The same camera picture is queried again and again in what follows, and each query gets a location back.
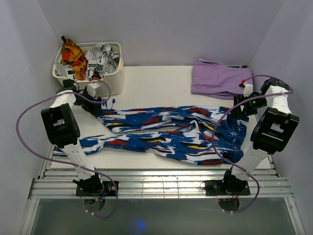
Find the blue white red patterned trousers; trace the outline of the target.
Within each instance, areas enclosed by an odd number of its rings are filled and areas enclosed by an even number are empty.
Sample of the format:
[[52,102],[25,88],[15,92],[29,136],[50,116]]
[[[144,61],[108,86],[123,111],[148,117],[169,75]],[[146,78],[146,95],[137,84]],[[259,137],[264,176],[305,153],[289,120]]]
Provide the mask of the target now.
[[244,155],[248,117],[232,118],[227,107],[153,107],[129,110],[103,109],[95,117],[109,133],[84,137],[85,154],[105,147],[152,152],[191,165],[234,163]]

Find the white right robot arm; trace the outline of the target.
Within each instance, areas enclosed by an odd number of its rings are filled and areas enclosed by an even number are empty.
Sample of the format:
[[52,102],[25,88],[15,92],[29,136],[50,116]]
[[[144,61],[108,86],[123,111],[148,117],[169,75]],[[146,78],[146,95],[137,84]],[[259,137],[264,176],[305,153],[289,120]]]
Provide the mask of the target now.
[[234,109],[230,112],[232,118],[254,115],[263,107],[266,110],[252,131],[250,147],[224,174],[221,189],[226,194],[239,194],[246,190],[249,174],[269,155],[283,151],[299,124],[299,117],[289,109],[288,94],[292,89],[285,82],[270,77],[260,92],[250,89],[245,80],[240,87],[244,93],[234,97]]

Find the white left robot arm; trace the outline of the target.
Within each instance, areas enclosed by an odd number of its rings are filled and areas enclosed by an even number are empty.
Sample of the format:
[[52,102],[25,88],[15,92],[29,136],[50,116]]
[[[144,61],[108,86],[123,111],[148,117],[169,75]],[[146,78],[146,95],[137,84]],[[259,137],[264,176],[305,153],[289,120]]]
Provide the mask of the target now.
[[41,111],[41,116],[51,144],[57,146],[75,164],[78,180],[73,182],[85,193],[98,196],[104,192],[104,184],[97,173],[87,171],[86,168],[95,170],[87,161],[79,142],[80,129],[72,112],[74,105],[81,106],[87,111],[94,107],[81,97],[76,97],[79,85],[71,79],[63,81],[63,88],[57,91],[58,97],[54,103]]

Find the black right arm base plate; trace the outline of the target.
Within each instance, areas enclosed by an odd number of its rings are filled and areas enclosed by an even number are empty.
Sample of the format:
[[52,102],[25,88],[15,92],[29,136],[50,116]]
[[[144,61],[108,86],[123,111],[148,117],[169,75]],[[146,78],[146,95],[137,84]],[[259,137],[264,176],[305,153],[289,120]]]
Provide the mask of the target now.
[[222,186],[222,180],[207,180],[200,184],[200,189],[205,191],[206,196],[248,196],[250,195],[249,186],[246,185],[242,191],[226,189]]

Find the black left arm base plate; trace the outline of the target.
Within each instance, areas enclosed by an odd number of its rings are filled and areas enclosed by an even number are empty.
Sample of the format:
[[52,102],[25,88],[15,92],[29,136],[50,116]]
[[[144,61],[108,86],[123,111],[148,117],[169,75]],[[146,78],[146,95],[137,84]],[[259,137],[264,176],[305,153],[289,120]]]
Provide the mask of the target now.
[[79,186],[76,188],[75,196],[78,197],[100,197],[103,195],[109,196],[109,197],[115,197],[116,196],[116,190],[119,188],[119,182],[114,181],[116,187],[111,181],[103,181],[103,189],[102,192],[99,194],[92,194],[89,192],[84,192]]

